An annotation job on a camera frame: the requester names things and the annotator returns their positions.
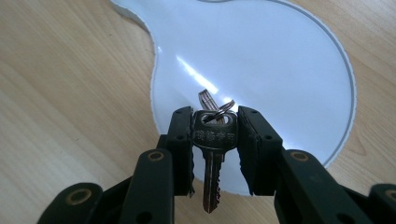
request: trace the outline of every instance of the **key ring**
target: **key ring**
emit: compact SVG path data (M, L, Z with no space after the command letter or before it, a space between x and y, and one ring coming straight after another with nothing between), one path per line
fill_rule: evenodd
M204 120L202 120L204 123L208 123L214 119L218 119L219 117L221 117L225 112L227 112L228 110L230 110L233 106L235 105L235 101L231 100L229 103L222 105L219 109L219 111L214 114L214 115L210 115L207 116Z

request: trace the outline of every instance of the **key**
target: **key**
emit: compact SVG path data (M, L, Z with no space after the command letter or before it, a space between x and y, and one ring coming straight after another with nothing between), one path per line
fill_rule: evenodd
M204 122L208 123L212 120L216 120L217 123L224 123L224 118L222 117L222 114L230 110L233 105L235 105L235 101L231 100L231 102L222 105L221 107L218 107L216 104L215 100L213 97L210 95L208 90L203 90L198 93L198 98L199 102L201 103L201 106L204 110L216 110L218 111L215 115L211 117L207 117Z
M235 113L225 112L224 123L207 123L204 120L217 111L200 110L194 114L193 143L203 152L205 159L205 183L203 206L207 213L219 204L219 171L225 153L237 145L237 118Z

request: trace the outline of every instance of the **key teeth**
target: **key teeth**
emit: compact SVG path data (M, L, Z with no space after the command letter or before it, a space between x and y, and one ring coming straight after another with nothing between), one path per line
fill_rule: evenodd
M219 186L219 184L220 184L220 171L219 171L218 177L219 177L218 178L218 191L217 191L217 194L216 194L217 204L220 203L220 197L221 197L221 195L220 195L220 186Z
M193 153L191 153L191 185L190 185L190 192L189 192L189 194L190 194L190 198L192 198L192 196L195 194L195 189L194 189L194 186L193 186L193 181L194 181L194 178L195 178L195 174L194 174L194 166L195 166L195 164L194 164L194 154Z

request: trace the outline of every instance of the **wooden table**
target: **wooden table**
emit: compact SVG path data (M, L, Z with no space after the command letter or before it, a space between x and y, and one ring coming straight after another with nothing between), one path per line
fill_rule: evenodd
M396 183L396 2L292 1L323 20L353 64L355 125L329 168L367 194ZM0 222L35 223L64 188L108 189L156 146L149 35L108 0L0 2ZM222 193L211 215L176 199L176 223L277 223L273 198Z

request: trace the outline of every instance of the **silver key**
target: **silver key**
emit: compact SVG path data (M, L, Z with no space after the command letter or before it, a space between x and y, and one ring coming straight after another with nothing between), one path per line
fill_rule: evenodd
M216 111L200 110L194 114L193 143L203 152L205 159L205 184L203 206L211 213L219 204L219 171L224 155L237 145L237 118L234 113L225 112L223 124L204 122Z

